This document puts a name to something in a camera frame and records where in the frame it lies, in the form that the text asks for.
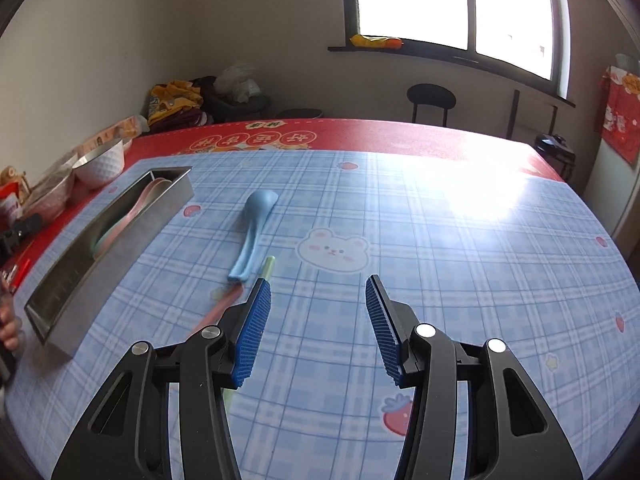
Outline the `person's left hand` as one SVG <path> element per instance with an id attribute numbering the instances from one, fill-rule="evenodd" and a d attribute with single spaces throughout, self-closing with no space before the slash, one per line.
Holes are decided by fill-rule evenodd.
<path id="1" fill-rule="evenodd" d="M 2 346 L 9 352 L 17 352 L 23 345 L 22 320 L 16 315 L 13 295 L 9 292 L 9 285 L 1 279 L 1 330 Z"/>

